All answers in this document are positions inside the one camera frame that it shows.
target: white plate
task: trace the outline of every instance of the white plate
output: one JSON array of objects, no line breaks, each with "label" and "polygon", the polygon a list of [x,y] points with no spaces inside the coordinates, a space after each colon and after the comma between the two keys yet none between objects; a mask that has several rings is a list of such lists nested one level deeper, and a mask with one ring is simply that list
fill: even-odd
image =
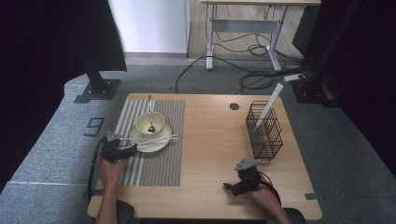
[{"label": "white plate", "polygon": [[[166,136],[169,136],[169,135],[172,135],[172,127],[166,122],[165,126],[163,127],[163,131],[159,135],[155,136],[155,138],[166,137]],[[171,140],[171,137],[168,137],[168,138],[164,138],[164,139],[152,142],[152,143],[147,143],[147,144],[139,146],[139,143],[150,141],[153,138],[151,138],[147,134],[140,133],[136,129],[135,126],[131,129],[131,132],[129,133],[129,138],[133,138],[134,139],[134,140],[131,140],[131,142],[137,143],[137,150],[141,151],[141,152],[155,152],[155,151],[158,151],[158,150],[166,147],[166,145],[168,145],[169,141]]]}]

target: standing desk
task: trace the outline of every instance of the standing desk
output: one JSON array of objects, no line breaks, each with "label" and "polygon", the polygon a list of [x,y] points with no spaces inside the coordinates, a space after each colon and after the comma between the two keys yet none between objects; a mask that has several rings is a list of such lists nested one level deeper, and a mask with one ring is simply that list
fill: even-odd
[{"label": "standing desk", "polygon": [[[206,69],[213,69],[213,33],[254,33],[254,34],[274,34],[270,46],[266,46],[271,63],[276,71],[280,71],[279,61],[276,57],[276,42],[279,39],[280,31],[285,20],[288,6],[319,6],[320,0],[200,0],[201,3],[211,7],[209,18],[209,41],[206,52]],[[217,5],[258,5],[258,6],[283,6],[280,18],[275,20],[223,20],[216,18]]]},{"label": "standing desk", "polygon": [[[253,158],[246,116],[252,101],[268,101],[262,95],[161,94],[152,98],[185,103],[180,185],[122,186],[118,199],[131,204],[136,217],[267,219],[247,195],[234,197],[223,183],[239,181],[235,165]],[[132,93],[128,100],[147,100],[146,93]],[[232,110],[230,104],[238,104]],[[281,127],[283,147],[276,157],[258,165],[277,189],[282,205],[299,209],[306,219],[320,219],[321,210],[305,169],[304,161],[280,98],[273,109]],[[96,217],[102,196],[93,196],[88,214]]]}]

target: striped placemat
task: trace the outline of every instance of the striped placemat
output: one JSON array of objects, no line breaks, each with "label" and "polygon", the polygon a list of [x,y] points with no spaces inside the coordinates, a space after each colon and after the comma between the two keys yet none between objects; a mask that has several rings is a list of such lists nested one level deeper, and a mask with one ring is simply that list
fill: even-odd
[{"label": "striped placemat", "polygon": [[[170,140],[166,147],[155,152],[137,151],[125,166],[121,186],[180,186],[184,101],[153,100],[152,106],[153,111],[163,114],[178,139]],[[127,138],[137,118],[147,112],[149,100],[127,100],[115,133]]]}]

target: white bowl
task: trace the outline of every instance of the white bowl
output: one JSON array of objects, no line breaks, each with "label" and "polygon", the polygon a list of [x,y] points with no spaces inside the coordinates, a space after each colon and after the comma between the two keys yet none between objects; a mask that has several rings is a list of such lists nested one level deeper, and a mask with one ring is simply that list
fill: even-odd
[{"label": "white bowl", "polygon": [[151,126],[151,122],[150,122],[150,114],[148,112],[137,118],[135,127],[140,133],[153,136],[153,135],[157,135],[163,130],[163,127],[165,126],[165,122],[166,122],[165,118],[163,117],[162,114],[158,112],[152,112],[152,126],[154,126],[155,128],[155,132],[149,133],[148,130],[149,127]]}]

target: gray carpet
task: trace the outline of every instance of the gray carpet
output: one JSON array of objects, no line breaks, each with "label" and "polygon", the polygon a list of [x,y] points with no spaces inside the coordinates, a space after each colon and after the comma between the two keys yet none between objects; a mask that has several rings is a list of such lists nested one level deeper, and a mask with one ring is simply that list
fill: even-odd
[{"label": "gray carpet", "polygon": [[[116,129],[127,94],[173,93],[185,68],[129,65],[128,73],[104,72],[104,77],[121,80],[116,95],[88,104],[74,104],[88,83],[86,76],[69,81],[46,130],[0,195],[0,223],[91,223],[86,188],[97,141]],[[178,92],[234,94],[245,74],[232,66],[207,72],[196,65],[179,80]],[[279,96],[323,213],[321,220],[308,223],[396,223],[396,179],[342,109],[299,104],[290,84],[279,82],[284,84]],[[275,85],[248,94],[271,94]],[[87,126],[95,118],[104,119],[97,136],[98,130]]]}]

